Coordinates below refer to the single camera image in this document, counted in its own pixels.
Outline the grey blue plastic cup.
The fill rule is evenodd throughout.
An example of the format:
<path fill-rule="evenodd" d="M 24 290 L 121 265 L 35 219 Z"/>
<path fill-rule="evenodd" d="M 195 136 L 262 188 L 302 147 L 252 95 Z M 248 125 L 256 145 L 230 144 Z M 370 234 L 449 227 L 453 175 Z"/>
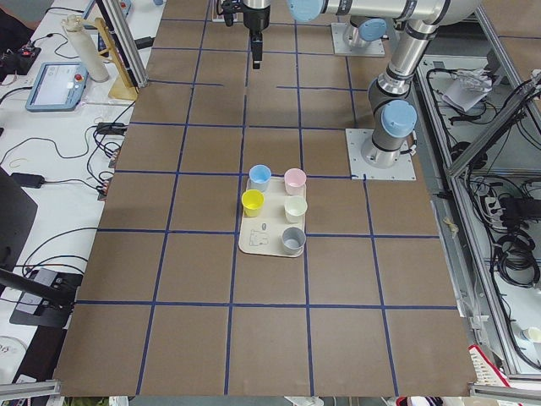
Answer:
<path fill-rule="evenodd" d="M 281 243 L 287 255 L 300 255 L 306 243 L 305 232 L 301 228 L 286 228 L 281 235 Z"/>

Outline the light blue plastic cup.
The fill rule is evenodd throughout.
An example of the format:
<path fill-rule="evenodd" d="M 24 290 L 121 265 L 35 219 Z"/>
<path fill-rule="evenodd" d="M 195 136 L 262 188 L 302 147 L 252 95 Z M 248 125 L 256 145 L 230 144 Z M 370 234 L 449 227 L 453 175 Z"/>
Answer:
<path fill-rule="evenodd" d="M 257 164 L 249 169 L 249 188 L 265 192 L 271 180 L 271 170 L 264 164 Z"/>

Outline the pink plastic cup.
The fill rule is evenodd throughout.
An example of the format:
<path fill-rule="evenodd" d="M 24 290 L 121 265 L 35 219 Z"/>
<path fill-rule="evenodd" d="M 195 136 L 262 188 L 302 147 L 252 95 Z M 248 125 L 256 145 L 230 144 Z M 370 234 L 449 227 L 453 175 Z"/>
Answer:
<path fill-rule="evenodd" d="M 302 195 L 306 184 L 306 173 L 300 168 L 290 168 L 284 173 L 285 190 L 289 195 Z"/>

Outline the yellow plastic cup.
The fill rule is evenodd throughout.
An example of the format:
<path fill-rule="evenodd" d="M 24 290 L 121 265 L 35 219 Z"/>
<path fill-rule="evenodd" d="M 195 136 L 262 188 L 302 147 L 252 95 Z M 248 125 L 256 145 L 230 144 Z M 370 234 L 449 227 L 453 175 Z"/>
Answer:
<path fill-rule="evenodd" d="M 241 196 L 241 202 L 246 217 L 257 217 L 263 209 L 265 196 L 257 189 L 247 189 Z"/>

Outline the cream white plastic cup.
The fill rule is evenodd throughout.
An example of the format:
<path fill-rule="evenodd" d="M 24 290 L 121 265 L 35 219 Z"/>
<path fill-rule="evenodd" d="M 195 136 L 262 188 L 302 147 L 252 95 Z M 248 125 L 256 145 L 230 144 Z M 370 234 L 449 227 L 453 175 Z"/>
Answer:
<path fill-rule="evenodd" d="M 284 211 L 288 222 L 301 222 L 307 210 L 308 203 L 301 195 L 291 195 L 285 199 Z"/>

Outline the wooden stand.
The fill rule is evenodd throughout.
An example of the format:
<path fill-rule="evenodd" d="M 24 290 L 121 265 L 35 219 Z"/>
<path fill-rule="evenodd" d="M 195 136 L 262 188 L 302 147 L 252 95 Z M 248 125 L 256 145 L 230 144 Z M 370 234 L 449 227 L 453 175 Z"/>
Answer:
<path fill-rule="evenodd" d="M 94 21 L 84 19 L 84 22 L 98 29 L 102 40 L 106 44 L 105 50 L 99 51 L 98 54 L 103 61 L 113 63 L 118 71 L 118 77 L 112 84 L 108 96 L 112 99 L 132 102 L 136 101 L 138 97 L 137 88 L 133 85 L 131 79 L 129 78 L 128 70 L 120 57 L 117 46 L 112 38 L 111 31 L 107 28 L 105 20 L 103 18 L 96 18 Z"/>

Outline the white cylindrical bottle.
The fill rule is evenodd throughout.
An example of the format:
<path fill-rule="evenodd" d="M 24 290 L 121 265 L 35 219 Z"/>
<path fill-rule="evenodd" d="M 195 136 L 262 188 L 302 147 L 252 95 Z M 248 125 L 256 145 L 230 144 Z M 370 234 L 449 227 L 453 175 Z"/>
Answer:
<path fill-rule="evenodd" d="M 70 14 L 62 21 L 62 27 L 89 76 L 98 83 L 107 81 L 109 79 L 107 68 L 98 54 L 96 45 L 86 32 L 82 19 Z"/>

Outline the beige plastic tray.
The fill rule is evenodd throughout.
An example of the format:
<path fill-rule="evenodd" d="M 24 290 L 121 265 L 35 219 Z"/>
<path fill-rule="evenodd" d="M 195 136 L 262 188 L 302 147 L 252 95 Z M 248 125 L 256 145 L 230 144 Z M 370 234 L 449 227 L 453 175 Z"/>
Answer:
<path fill-rule="evenodd" d="M 290 196 L 285 190 L 283 178 L 272 177 L 267 190 L 263 193 L 265 203 L 257 217 L 242 215 L 238 247 L 245 254 L 299 257 L 287 255 L 282 247 L 281 235 L 286 228 L 305 229 L 305 215 L 301 222 L 290 223 L 284 211 L 285 199 Z"/>

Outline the blue teach pendant tablet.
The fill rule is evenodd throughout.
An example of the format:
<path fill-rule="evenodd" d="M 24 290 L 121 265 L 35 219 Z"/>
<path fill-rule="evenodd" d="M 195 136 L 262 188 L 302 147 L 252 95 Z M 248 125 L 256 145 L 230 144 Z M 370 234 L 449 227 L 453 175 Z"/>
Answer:
<path fill-rule="evenodd" d="M 29 112 L 71 112 L 85 90 L 88 73 L 82 63 L 43 63 L 25 104 Z"/>

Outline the crumpled white paper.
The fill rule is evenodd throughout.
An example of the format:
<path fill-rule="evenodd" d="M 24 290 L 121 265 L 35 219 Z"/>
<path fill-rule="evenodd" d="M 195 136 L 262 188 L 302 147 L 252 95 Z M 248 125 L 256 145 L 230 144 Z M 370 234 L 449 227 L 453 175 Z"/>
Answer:
<path fill-rule="evenodd" d="M 492 91 L 493 80 L 485 69 L 453 69 L 448 74 L 453 82 L 441 99 L 460 112 L 468 112 Z"/>

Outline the black power adapter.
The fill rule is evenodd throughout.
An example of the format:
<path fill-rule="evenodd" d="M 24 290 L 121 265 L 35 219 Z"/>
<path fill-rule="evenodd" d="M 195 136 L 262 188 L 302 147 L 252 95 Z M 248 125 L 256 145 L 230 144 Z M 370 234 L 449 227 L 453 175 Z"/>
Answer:
<path fill-rule="evenodd" d="M 39 189 L 46 182 L 42 175 L 31 173 L 12 173 L 10 178 L 19 186 L 31 189 Z"/>

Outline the aluminium frame post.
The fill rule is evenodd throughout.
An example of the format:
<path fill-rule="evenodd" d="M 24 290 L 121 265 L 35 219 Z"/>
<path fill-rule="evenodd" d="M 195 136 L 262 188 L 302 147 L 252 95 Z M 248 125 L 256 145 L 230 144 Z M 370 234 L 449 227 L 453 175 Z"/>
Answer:
<path fill-rule="evenodd" d="M 130 84 L 137 88 L 146 87 L 148 85 L 148 74 L 119 1 L 96 0 L 96 4 L 115 41 L 123 66 L 129 76 Z"/>

